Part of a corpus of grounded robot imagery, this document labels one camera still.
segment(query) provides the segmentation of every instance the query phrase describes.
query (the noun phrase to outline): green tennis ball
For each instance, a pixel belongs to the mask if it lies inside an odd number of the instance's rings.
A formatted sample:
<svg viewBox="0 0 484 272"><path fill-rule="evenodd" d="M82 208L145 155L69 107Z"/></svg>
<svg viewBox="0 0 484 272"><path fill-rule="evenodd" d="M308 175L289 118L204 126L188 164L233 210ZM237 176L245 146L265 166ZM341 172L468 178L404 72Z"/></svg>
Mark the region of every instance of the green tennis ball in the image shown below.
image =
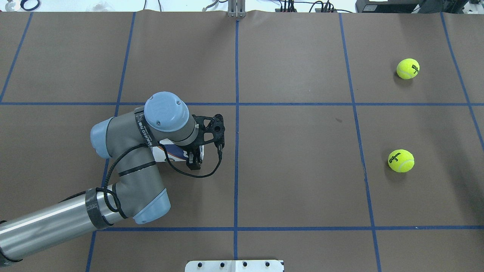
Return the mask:
<svg viewBox="0 0 484 272"><path fill-rule="evenodd" d="M413 168L415 161L412 153L405 149L398 149L388 155L388 165L390 168L399 173L405 173Z"/></svg>
<svg viewBox="0 0 484 272"><path fill-rule="evenodd" d="M396 73L403 79L411 79L419 74L420 65L414 59L404 59L396 67Z"/></svg>

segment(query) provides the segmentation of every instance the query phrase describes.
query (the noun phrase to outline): silver metal tube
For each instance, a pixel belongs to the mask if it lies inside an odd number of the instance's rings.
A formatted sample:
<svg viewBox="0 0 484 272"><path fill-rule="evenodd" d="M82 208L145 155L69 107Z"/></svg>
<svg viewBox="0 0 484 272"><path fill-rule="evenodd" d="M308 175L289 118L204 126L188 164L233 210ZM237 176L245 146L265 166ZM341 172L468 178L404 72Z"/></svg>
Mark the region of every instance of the silver metal tube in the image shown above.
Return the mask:
<svg viewBox="0 0 484 272"><path fill-rule="evenodd" d="M103 193L97 193L97 199L107 221L113 224L123 219L107 208ZM114 206L113 198L109 199ZM20 260L95 230L86 211L85 195L81 195L1 224L0 248L9 259Z"/></svg>

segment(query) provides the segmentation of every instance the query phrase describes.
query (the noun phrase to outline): white bracket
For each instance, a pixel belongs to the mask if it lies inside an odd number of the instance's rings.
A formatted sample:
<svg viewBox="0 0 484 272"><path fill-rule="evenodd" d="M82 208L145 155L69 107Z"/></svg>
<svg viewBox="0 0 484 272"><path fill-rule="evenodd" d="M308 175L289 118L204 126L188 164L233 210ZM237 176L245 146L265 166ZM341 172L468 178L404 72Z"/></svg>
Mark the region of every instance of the white bracket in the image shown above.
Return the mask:
<svg viewBox="0 0 484 272"><path fill-rule="evenodd" d="M284 272L282 260L190 261L185 272Z"/></svg>
<svg viewBox="0 0 484 272"><path fill-rule="evenodd" d="M245 0L228 0L228 12L229 17L244 18L245 12Z"/></svg>

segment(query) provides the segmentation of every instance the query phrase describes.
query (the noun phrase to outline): wilson logo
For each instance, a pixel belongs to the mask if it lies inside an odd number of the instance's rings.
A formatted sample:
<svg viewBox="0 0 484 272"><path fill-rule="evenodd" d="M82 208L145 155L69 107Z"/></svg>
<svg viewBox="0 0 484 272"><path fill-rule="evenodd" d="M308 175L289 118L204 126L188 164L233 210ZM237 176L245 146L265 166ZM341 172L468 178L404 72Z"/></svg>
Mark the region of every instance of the wilson logo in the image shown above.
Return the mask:
<svg viewBox="0 0 484 272"><path fill-rule="evenodd" d="M397 153L397 154L395 154L395 156L392 156L392 157L390 158L390 160L388 160L388 163L389 163L389 164L391 164L391 163L392 163L392 161L396 161L396 162L398 162L397 157L398 157L399 155L400 155L400 153Z"/></svg>

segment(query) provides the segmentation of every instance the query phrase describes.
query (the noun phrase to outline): white label sticker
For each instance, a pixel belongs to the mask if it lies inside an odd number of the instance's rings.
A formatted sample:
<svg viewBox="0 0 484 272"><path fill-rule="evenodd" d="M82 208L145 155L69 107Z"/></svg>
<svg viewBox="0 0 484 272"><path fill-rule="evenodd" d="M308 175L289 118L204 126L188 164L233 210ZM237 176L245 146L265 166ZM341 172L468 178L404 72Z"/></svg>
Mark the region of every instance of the white label sticker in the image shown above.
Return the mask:
<svg viewBox="0 0 484 272"><path fill-rule="evenodd" d="M375 11L377 9L378 5L366 5L363 9L363 11Z"/></svg>

